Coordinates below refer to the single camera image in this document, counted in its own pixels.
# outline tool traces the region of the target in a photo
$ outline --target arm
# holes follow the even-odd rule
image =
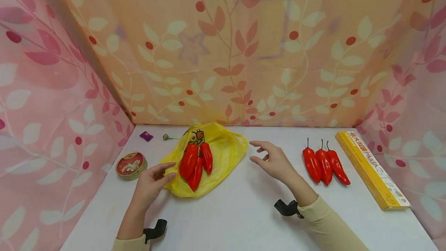
[[[112,251],[142,251],[144,249],[146,236],[143,230],[146,212],[158,197],[161,189],[175,177],[175,173],[164,176],[165,170],[174,165],[175,163],[159,164],[141,173]]]
[[[304,227],[321,250],[368,250],[337,213],[296,172],[281,148],[269,142],[254,141],[250,144],[260,147],[257,152],[268,152],[263,159],[252,156],[250,160],[290,189],[304,216]]]
[[[321,250],[368,250],[339,215],[314,192],[299,174],[287,186],[299,204],[300,213],[305,217],[303,219],[305,229]]]

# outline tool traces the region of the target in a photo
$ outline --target beige sleeve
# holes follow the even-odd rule
[[[146,245],[146,235],[143,234],[141,237],[137,239],[128,239],[121,240],[115,239],[115,243],[113,244],[113,248],[111,251],[143,251],[149,250],[150,242]]]
[[[322,251],[369,250],[321,197],[298,209],[304,216],[305,229]]]

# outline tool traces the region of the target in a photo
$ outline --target person's left hand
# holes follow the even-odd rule
[[[161,189],[176,176],[175,172],[164,176],[165,170],[175,164],[175,162],[159,164],[141,172],[130,207],[145,213],[156,200]]]

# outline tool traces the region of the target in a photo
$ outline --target yellow plastic bag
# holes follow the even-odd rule
[[[203,170],[200,185],[193,192],[187,182],[179,175],[178,169],[180,161],[183,158],[184,149],[189,141],[195,140],[197,130],[204,132],[206,143],[211,148],[213,157],[212,172],[210,175]],[[217,123],[207,125],[195,125],[187,131],[179,140],[173,151],[164,157],[160,163],[176,162],[177,164],[168,169],[169,172],[176,172],[177,175],[173,181],[168,183],[165,188],[172,191],[176,196],[183,198],[197,198],[211,192],[219,183],[221,183],[237,166],[247,150],[247,140],[239,135],[230,132]]]

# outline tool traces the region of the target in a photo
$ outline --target hand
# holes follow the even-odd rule
[[[176,176],[175,172],[164,176],[165,170],[175,166],[175,164],[175,162],[159,164],[141,172],[129,207],[138,212],[146,213],[160,194],[161,189]]]
[[[257,156],[251,156],[249,159],[259,165],[267,174],[288,185],[299,174],[293,168],[290,161],[284,154],[281,148],[273,145],[270,142],[252,141],[249,142],[253,146],[259,146],[257,152],[266,151],[268,154],[263,159]]]

